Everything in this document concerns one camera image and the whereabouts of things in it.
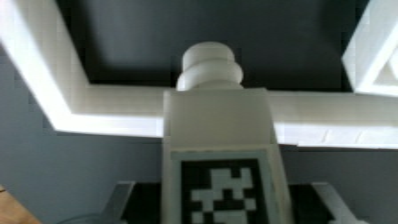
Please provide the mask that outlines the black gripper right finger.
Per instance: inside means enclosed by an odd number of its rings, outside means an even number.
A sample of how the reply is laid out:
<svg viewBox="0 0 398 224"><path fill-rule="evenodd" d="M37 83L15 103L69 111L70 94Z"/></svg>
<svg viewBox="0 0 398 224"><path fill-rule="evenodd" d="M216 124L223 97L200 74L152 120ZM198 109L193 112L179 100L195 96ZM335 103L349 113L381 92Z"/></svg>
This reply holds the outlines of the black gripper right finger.
<svg viewBox="0 0 398 224"><path fill-rule="evenodd" d="M293 224L369 224L326 182L289 185Z"/></svg>

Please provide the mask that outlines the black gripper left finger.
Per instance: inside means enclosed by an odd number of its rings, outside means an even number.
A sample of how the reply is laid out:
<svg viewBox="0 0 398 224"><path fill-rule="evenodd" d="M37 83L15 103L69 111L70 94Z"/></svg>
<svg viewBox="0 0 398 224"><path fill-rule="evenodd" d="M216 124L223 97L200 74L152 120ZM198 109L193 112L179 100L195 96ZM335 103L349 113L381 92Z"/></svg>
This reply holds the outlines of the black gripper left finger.
<svg viewBox="0 0 398 224"><path fill-rule="evenodd" d="M159 187L158 182L118 182L102 211L63 224L159 224Z"/></svg>

